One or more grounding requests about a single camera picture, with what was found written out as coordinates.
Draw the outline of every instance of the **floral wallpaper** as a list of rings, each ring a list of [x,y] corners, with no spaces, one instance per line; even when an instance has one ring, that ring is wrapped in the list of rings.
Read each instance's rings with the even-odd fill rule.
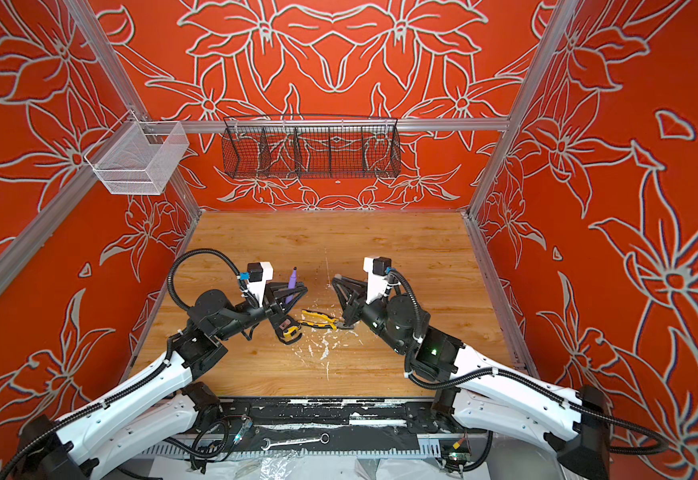
[[[553,0],[92,0],[155,119],[359,114],[506,116]],[[454,209],[497,132],[403,135],[396,179],[233,180],[218,134],[191,135],[181,172],[208,210]]]
[[[120,380],[191,218],[96,184],[0,297],[0,467],[20,430]]]
[[[613,478],[698,478],[698,0],[580,2],[491,181],[479,229],[541,377],[669,439]]]
[[[124,112],[61,0],[0,0],[0,254]]]

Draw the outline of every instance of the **wooden tabletop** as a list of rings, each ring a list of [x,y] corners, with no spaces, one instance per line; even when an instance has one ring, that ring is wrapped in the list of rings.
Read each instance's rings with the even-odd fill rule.
[[[268,261],[274,281],[287,282],[293,267],[309,292],[301,308],[341,315],[330,281],[335,274],[367,281],[365,256],[388,256],[408,279],[431,325],[511,365],[471,244],[458,213],[277,212],[205,213],[189,249],[215,248],[244,270]],[[241,302],[229,267],[198,255],[175,278],[181,299],[192,305],[210,289]],[[133,372],[166,348],[166,339],[185,327],[187,315],[166,296]],[[403,358],[359,322],[354,330],[305,328],[293,345],[277,341],[268,322],[253,341],[236,336],[229,353],[200,380],[219,396],[431,396],[403,378]]]

